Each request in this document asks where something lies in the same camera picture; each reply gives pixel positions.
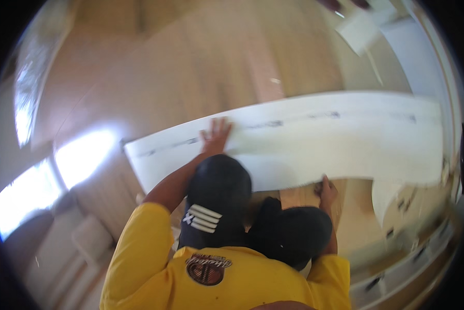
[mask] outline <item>white board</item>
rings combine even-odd
[[[437,102],[400,93],[332,92],[257,104],[190,121],[124,146],[149,192],[200,151],[210,118],[235,123],[226,152],[249,171],[254,191],[357,177],[439,182],[442,123]]]

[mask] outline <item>yellow t-shirt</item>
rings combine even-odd
[[[306,280],[240,246],[183,247],[168,262],[172,243],[167,209],[137,207],[111,259],[100,309],[251,309],[275,301],[350,309],[349,262],[337,255],[318,258]]]

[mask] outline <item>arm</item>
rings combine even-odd
[[[338,194],[339,192],[335,186],[328,180],[327,176],[324,176],[322,192],[320,194],[320,210],[328,214],[330,220],[332,220],[333,228],[330,241],[328,242],[327,247],[325,250],[323,250],[321,255],[337,254],[337,236],[335,234],[334,219],[332,218],[332,204],[334,203]]]
[[[198,164],[210,156],[223,153],[231,129],[232,123],[227,123],[225,118],[220,119],[218,125],[216,119],[212,119],[210,132],[206,133],[204,130],[200,132],[201,139],[204,141],[201,153],[158,183],[143,199],[143,203],[159,203],[165,206],[170,213],[174,211],[186,196],[189,180],[194,175]]]
[[[328,214],[332,224],[332,204],[337,198],[338,191],[328,180],[323,177],[320,196],[320,209]],[[326,309],[350,309],[349,285],[350,271],[347,259],[337,256],[337,237],[335,226],[327,247],[320,256],[312,261],[311,270],[306,278],[311,288],[315,308]]]
[[[223,153],[231,129],[222,119],[212,121],[210,134],[201,132],[204,146],[191,162],[164,178],[137,207],[117,243],[101,295],[100,308],[130,303],[148,280],[165,269],[173,243],[172,212],[186,195],[187,184],[196,166],[209,156]]]

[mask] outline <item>floor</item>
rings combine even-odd
[[[352,3],[341,2],[350,14]],[[383,37],[359,57],[334,30],[342,19],[315,0],[80,0],[75,16],[44,88],[37,147],[99,128],[122,145],[206,115],[315,92],[410,93]],[[371,181],[338,184],[339,252],[349,257],[384,242]],[[278,195],[285,207],[316,204],[312,187]],[[142,191],[121,147],[73,190],[116,239]]]

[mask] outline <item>hand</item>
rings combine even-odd
[[[208,133],[205,130],[199,132],[201,139],[204,141],[201,154],[205,154],[207,157],[223,154],[231,130],[232,123],[227,122],[226,118],[221,118],[219,121],[211,119],[210,131]]]
[[[317,184],[317,186],[315,187],[315,194],[320,197],[320,205],[330,207],[337,198],[339,191],[337,191],[334,184],[329,181],[327,176],[323,176],[321,188]]]

